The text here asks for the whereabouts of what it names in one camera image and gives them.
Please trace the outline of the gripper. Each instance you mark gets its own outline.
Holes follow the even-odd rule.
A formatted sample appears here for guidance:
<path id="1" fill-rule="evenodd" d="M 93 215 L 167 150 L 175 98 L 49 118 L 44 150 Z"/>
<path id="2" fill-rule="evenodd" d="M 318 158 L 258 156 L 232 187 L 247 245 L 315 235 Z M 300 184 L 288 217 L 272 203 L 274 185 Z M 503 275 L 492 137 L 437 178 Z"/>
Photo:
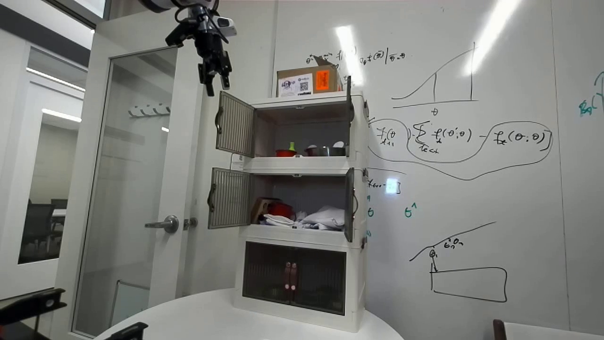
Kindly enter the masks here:
<path id="1" fill-rule="evenodd" d="M 220 74 L 223 90 L 229 90 L 229 74 L 233 71 L 228 52 L 223 49 L 222 33 L 217 28 L 217 6 L 191 6 L 188 17 L 194 21 L 194 45 L 199 56 L 199 82 L 205 86 L 207 96 L 214 97 L 213 80 Z"/>

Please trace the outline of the grey ribbed cabinet door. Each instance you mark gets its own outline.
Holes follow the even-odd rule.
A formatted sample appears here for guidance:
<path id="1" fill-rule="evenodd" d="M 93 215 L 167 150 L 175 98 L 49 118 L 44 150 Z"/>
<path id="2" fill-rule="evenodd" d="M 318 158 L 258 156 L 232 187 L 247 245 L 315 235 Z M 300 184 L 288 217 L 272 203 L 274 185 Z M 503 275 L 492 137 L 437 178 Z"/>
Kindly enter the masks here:
<path id="1" fill-rule="evenodd" d="M 345 315 L 346 253 L 296 248 L 296 278 L 291 304 L 295 307 Z"/>
<path id="2" fill-rule="evenodd" d="M 353 242 L 353 219 L 354 202 L 356 200 L 354 190 L 355 168 L 349 168 L 345 175 L 345 196 L 344 196 L 344 235 L 349 243 Z"/>
<path id="3" fill-rule="evenodd" d="M 292 292 L 284 288 L 286 262 L 293 262 L 293 247 L 246 241 L 242 296 L 290 304 Z"/>
<path id="4" fill-rule="evenodd" d="M 208 228 L 232 228 L 250 224 L 252 175 L 248 172 L 212 168 L 211 184 L 216 184 L 214 212 Z"/>
<path id="5" fill-rule="evenodd" d="M 349 122 L 348 127 L 348 141 L 346 144 L 346 156 L 351 159 L 354 155 L 354 135 L 353 135 L 353 121 L 355 118 L 354 112 L 354 104 L 352 101 L 352 76 L 348 75 L 346 77 L 346 108 L 347 108 L 347 118 Z"/>
<path id="6" fill-rule="evenodd" d="M 218 106 L 224 108 L 224 114 L 223 132 L 216 136 L 216 148 L 255 157 L 255 107 L 226 91 L 220 91 Z"/>

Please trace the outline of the glass room door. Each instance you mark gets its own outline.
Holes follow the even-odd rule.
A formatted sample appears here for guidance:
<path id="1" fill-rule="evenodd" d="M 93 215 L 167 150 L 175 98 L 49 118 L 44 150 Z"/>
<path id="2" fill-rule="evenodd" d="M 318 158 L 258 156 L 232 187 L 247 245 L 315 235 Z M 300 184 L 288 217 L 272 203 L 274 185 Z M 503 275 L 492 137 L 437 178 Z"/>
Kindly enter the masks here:
<path id="1" fill-rule="evenodd" d="M 55 281 L 67 307 L 52 315 L 52 340 L 90 340 L 183 295 L 203 86 L 193 42 L 166 45 L 176 25 L 171 10 L 96 28 Z M 157 103 L 170 116 L 127 114 Z M 144 227 L 169 215 L 174 234 Z"/>

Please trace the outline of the row of coat hooks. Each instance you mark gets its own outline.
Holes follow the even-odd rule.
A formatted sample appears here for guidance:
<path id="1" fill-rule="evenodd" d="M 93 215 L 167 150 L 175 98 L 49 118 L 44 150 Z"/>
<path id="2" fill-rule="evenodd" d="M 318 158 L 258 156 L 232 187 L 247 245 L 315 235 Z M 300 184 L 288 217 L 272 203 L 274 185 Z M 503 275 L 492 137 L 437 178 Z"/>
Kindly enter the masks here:
<path id="1" fill-rule="evenodd" d="M 131 118 L 155 118 L 170 116 L 172 110 L 170 105 L 157 103 L 155 105 L 135 105 L 127 110 Z"/>

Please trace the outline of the cardboard box with labels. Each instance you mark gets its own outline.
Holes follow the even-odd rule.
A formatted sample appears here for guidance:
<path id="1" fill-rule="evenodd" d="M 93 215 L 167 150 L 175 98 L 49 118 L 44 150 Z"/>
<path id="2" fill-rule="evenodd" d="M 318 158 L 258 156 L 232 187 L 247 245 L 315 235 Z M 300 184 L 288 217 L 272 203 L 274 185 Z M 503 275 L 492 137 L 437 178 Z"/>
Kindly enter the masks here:
<path id="1" fill-rule="evenodd" d="M 335 64 L 311 56 L 315 66 L 277 71 L 276 97 L 298 97 L 332 93 L 343 90 L 343 84 Z"/>

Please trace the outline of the white storage cabinet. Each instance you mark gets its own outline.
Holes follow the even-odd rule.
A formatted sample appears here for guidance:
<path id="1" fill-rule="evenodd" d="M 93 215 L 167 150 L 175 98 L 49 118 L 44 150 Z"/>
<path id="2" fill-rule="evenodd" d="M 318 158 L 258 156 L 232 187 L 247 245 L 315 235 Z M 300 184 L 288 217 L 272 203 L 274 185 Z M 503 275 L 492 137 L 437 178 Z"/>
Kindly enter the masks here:
<path id="1" fill-rule="evenodd" d="M 332 146 L 348 141 L 349 122 L 346 90 L 271 98 L 256 103 L 255 157 L 244 162 L 243 172 L 252 175 L 251 206 L 255 198 L 269 196 L 293 207 L 298 228 L 249 224 L 239 230 L 239 249 L 235 270 L 234 306 L 244 310 L 313 323 L 341 331 L 357 332 L 365 311 L 367 272 L 367 194 L 369 169 L 365 149 L 368 146 L 369 108 L 363 95 L 352 90 L 354 104 L 354 155 L 308 157 L 309 145 Z M 295 142 L 298 154 L 276 157 L 276 149 L 288 149 Z M 323 206 L 344 209 L 345 175 L 354 168 L 354 188 L 358 210 L 353 220 L 353 242 L 343 231 L 304 229 L 300 220 Z M 346 253 L 345 315 L 328 314 L 242 296 L 244 247 L 246 241 L 296 248 L 332 250 Z"/>

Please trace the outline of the red pot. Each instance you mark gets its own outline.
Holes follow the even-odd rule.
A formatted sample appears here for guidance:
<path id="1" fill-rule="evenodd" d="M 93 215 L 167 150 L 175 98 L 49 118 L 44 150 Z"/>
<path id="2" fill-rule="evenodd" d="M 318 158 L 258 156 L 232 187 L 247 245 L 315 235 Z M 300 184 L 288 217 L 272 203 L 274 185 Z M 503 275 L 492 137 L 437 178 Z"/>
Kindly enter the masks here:
<path id="1" fill-rule="evenodd" d="M 290 220 L 295 220 L 295 212 L 293 207 L 283 202 L 270 202 L 266 211 L 270 215 L 281 216 L 289 218 Z"/>

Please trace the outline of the white cloth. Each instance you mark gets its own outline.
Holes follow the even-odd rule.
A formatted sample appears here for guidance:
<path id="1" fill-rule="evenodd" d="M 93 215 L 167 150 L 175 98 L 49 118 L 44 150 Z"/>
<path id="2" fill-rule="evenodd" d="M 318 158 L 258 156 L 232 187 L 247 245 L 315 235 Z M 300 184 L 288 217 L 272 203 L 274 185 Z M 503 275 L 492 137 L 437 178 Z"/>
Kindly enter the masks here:
<path id="1" fill-rule="evenodd" d="M 304 229 L 343 231 L 345 226 L 345 210 L 338 207 L 323 206 L 315 213 L 311 213 L 300 220 Z"/>

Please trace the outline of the black clamp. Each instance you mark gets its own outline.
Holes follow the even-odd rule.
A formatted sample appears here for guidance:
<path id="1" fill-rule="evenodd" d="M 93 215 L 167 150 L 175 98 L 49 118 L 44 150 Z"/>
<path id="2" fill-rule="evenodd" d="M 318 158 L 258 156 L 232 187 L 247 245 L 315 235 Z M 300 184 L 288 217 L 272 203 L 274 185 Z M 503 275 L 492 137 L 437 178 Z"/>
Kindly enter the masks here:
<path id="1" fill-rule="evenodd" d="M 105 340 L 144 340 L 144 331 L 149 327 L 146 323 L 137 322 L 110 335 Z"/>
<path id="2" fill-rule="evenodd" d="M 17 323 L 24 319 L 38 318 L 43 314 L 54 312 L 67 306 L 62 301 L 66 290 L 54 288 L 19 299 L 6 307 L 0 308 L 0 326 Z"/>

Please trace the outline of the whiteboard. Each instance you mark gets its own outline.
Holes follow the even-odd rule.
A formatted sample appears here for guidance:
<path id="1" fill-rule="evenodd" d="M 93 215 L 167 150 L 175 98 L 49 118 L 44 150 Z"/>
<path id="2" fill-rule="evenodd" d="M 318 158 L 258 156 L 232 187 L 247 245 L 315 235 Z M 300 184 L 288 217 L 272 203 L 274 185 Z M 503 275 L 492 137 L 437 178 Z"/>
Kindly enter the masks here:
<path id="1" fill-rule="evenodd" d="M 280 1 L 275 69 L 315 55 L 369 104 L 370 312 L 604 335 L 604 0 Z"/>

